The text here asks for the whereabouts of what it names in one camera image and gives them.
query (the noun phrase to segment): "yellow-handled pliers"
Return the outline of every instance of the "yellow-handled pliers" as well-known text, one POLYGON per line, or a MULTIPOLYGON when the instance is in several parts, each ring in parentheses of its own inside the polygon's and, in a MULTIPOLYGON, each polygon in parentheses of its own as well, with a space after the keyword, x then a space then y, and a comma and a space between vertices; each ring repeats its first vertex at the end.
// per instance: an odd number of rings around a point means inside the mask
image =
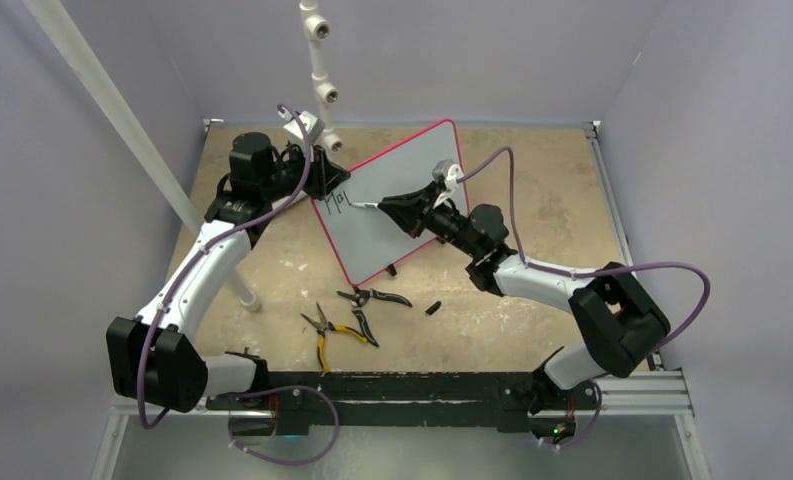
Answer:
POLYGON ((357 338, 361 343, 368 343, 367 337, 365 337, 361 332, 355 330, 352 327, 347 327, 346 325, 334 325, 333 323, 329 322, 327 318, 325 318, 325 313, 322 312, 322 307, 319 306, 319 302, 317 302, 317 312, 319 313, 319 321, 315 322, 314 319, 302 313, 302 318, 308 321, 317 331, 317 335, 319 338, 317 339, 317 360, 319 360, 319 366, 322 367, 322 371, 328 373, 331 371, 328 368, 328 362, 325 359, 325 332, 330 330, 332 332, 338 333, 348 333, 353 337, 357 338))

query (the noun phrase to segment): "pliers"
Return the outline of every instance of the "pliers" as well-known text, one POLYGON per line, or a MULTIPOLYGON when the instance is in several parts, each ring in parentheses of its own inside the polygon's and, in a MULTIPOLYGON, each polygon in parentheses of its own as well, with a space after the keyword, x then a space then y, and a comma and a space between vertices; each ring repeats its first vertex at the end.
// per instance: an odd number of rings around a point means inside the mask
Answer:
POLYGON ((317 312, 319 313, 319 321, 315 322, 314 319, 305 315, 302 315, 302 318, 308 321, 317 331, 317 335, 319 338, 317 339, 317 360, 319 360, 319 366, 322 367, 322 371, 328 373, 331 369, 328 367, 328 362, 325 359, 325 332, 330 330, 332 332, 339 332, 339 333, 348 333, 353 337, 357 338, 361 343, 367 343, 367 338, 359 331, 355 330, 352 327, 347 327, 346 325, 335 325, 328 321, 325 318, 325 313, 322 311, 322 307, 319 306, 319 302, 317 302, 317 312))
POLYGON ((378 347, 378 342, 375 340, 375 337, 372 336, 372 331, 369 328, 369 322, 367 322, 367 317, 364 315, 361 307, 366 305, 370 298, 384 302, 399 303, 405 305, 406 307, 413 307, 413 304, 411 304, 407 298, 401 295, 397 295, 395 293, 379 292, 378 290, 373 289, 361 290, 360 288, 356 287, 354 293, 337 292, 337 295, 349 300, 349 303, 352 305, 352 313, 355 314, 355 318, 358 319, 358 324, 361 326, 361 332, 363 332, 364 337, 366 337, 369 343, 376 347, 378 347))

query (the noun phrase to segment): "wall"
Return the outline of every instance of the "wall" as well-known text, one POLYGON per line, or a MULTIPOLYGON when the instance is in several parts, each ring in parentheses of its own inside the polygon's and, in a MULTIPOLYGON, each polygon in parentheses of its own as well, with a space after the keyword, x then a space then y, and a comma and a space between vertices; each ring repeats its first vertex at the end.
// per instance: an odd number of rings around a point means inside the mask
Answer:
MULTIPOLYGON (((201 117, 139 0, 70 1, 179 180, 201 117)), ((178 221, 18 0, 0 1, 0 478, 88 478, 104 331, 160 286, 178 221)))
MULTIPOLYGON (((715 478, 793 478, 793 0, 671 0, 600 136, 635 260, 711 276, 666 355, 715 478)), ((674 321, 699 293, 644 279, 674 321)))
MULTIPOLYGON (((146 0, 202 111, 315 109, 298 0, 146 0)), ((602 118, 666 0, 323 0, 338 121, 602 118)))

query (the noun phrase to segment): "whiteboard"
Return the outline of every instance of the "whiteboard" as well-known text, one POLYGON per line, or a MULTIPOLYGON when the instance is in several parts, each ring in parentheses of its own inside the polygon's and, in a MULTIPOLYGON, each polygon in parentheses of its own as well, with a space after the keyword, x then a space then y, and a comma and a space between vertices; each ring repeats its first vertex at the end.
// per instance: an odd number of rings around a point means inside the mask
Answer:
MULTIPOLYGON (((374 208, 355 208, 349 202, 378 202, 383 197, 415 192, 431 182, 431 170, 441 160, 461 164, 455 122, 441 120, 387 150, 350 168, 351 178, 323 200, 312 200, 337 261, 351 285, 360 285, 396 264, 429 241, 424 232, 411 238, 374 208)), ((462 212, 469 212, 466 186, 452 196, 462 212)))

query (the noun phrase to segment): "yellow handle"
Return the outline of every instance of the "yellow handle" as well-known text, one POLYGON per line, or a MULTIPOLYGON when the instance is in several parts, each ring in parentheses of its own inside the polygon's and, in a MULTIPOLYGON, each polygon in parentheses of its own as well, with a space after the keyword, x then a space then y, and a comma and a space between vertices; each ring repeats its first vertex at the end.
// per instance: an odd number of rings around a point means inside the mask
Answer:
POLYGON ((328 362, 325 361, 325 335, 320 335, 317 340, 317 357, 319 358, 319 366, 322 367, 322 371, 325 373, 330 372, 331 369, 328 368, 328 362))
POLYGON ((348 333, 349 335, 352 335, 353 337, 357 338, 359 342, 367 343, 367 337, 363 336, 361 332, 355 330, 352 327, 347 327, 346 325, 335 325, 334 330, 340 333, 348 333))

